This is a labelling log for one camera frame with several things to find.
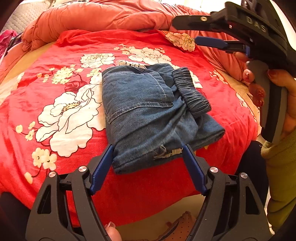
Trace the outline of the green right sleeve forearm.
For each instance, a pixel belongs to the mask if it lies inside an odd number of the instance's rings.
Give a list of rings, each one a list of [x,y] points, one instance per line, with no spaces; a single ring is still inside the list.
[[[295,132],[278,145],[265,142],[261,156],[266,160],[266,172],[271,198],[267,219],[277,232],[295,206]]]

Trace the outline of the right hand red nails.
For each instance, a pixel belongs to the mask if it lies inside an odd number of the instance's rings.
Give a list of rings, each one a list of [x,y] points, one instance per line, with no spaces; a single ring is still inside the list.
[[[277,86],[287,89],[287,112],[281,133],[281,141],[295,143],[295,78],[285,70],[269,70],[267,76]],[[255,75],[251,70],[245,69],[243,71],[243,80],[249,83],[253,103],[257,107],[262,107],[266,92],[262,86],[254,83]]]

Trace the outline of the left hand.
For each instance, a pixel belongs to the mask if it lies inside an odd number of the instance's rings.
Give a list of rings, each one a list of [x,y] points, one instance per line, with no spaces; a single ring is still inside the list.
[[[108,224],[104,226],[108,236],[110,237],[111,241],[122,241],[121,234],[116,229],[115,224],[110,221]]]

